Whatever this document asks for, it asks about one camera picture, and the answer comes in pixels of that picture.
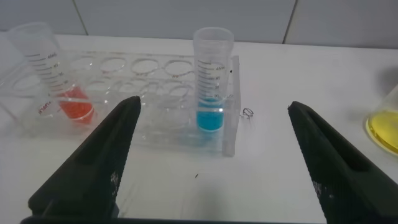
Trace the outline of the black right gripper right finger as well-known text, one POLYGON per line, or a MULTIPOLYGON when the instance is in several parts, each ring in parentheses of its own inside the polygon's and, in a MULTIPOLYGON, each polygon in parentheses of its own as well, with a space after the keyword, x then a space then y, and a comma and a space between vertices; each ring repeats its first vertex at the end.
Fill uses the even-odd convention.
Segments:
POLYGON ((397 184, 309 106, 288 112, 327 223, 397 223, 397 184))

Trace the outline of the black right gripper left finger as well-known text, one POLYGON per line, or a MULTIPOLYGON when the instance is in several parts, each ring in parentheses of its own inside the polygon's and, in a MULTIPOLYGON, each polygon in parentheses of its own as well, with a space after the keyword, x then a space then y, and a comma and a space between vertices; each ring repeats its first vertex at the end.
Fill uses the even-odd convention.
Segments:
POLYGON ((122 100, 31 196, 34 216, 116 217, 116 197, 141 112, 141 99, 122 100))

